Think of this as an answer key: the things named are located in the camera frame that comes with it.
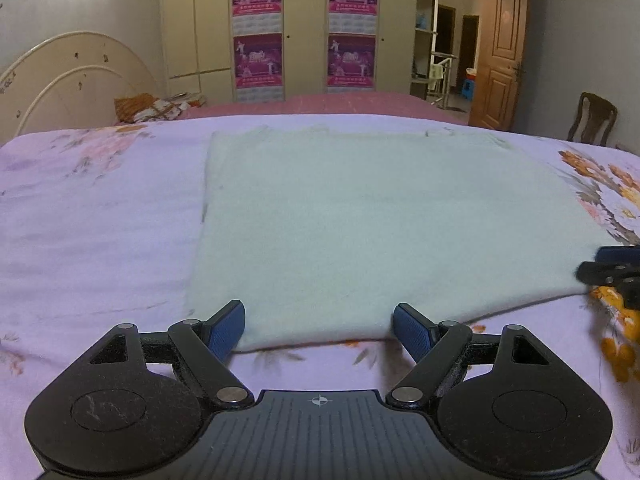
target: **pink bedsheet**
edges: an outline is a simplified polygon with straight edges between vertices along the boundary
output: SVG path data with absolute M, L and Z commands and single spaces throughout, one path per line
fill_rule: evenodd
M 344 92 L 296 96 L 283 102 L 213 105 L 189 108 L 179 119 L 199 119 L 228 115 L 293 115 L 293 114 L 377 114 L 395 117 L 430 119 L 443 123 L 466 123 L 428 102 L 405 94 L 391 92 Z

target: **bed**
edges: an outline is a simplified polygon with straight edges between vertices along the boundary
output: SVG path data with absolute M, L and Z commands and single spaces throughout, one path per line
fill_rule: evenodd
M 67 64 L 33 78 L 35 68 L 61 56 Z M 213 132 L 265 125 L 389 135 L 474 131 L 420 99 L 377 92 L 190 108 L 184 121 L 112 126 L 113 97 L 157 89 L 132 52 L 93 33 L 46 42 L 18 60 L 1 83 L 0 113 L 10 121 L 0 131 L 0 145 L 7 142 L 0 148 L 0 455 L 11 459 L 0 461 L 0 478 L 16 480 L 41 471 L 22 427 L 39 391 L 111 326 L 135 322 L 141 331 L 160 331 L 192 314 L 185 295 Z M 97 88 L 104 92 L 91 93 Z M 39 130 L 49 131 L 29 134 Z M 640 243 L 635 155 L 495 135 L 556 172 L 613 242 Z M 478 333 L 500 333 L 509 323 L 529 328 L 609 405 L 614 433 L 600 473 L 640 478 L 640 317 L 624 310 L 611 289 L 599 288 L 469 324 Z M 412 365 L 393 339 L 261 349 L 237 353 L 230 362 L 255 393 L 386 392 Z M 485 371 L 474 366 L 468 376 Z

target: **blue stool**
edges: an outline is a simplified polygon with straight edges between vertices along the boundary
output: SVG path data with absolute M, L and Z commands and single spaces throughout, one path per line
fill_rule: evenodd
M 474 98 L 474 88 L 476 88 L 476 82 L 471 79 L 465 79 L 465 83 L 462 85 L 462 97 L 472 101 Z

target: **wooden chair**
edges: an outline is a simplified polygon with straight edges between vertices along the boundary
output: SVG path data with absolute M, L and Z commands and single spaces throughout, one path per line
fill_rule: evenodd
M 607 127 L 602 134 L 602 140 L 600 141 L 601 146 L 606 146 L 611 129 L 616 123 L 616 118 L 618 117 L 618 109 L 606 99 L 588 92 L 582 92 L 582 94 L 580 94 L 578 115 L 575 118 L 574 125 L 569 130 L 567 140 L 574 140 L 574 135 L 580 125 L 580 121 L 582 120 L 585 100 L 589 102 L 589 115 L 587 117 L 587 123 L 584 125 L 584 129 L 578 138 L 578 142 L 593 144 L 596 139 L 596 135 L 604 124 L 604 121 L 609 121 L 609 124 L 607 124 Z

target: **crosshair marking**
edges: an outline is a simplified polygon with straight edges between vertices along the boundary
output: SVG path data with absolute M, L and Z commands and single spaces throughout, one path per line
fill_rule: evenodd
M 311 402 L 314 403 L 318 408 L 320 408 L 321 406 L 324 406 L 326 403 L 331 401 L 326 397 L 323 397 L 322 395 L 318 395 L 317 397 L 311 399 Z

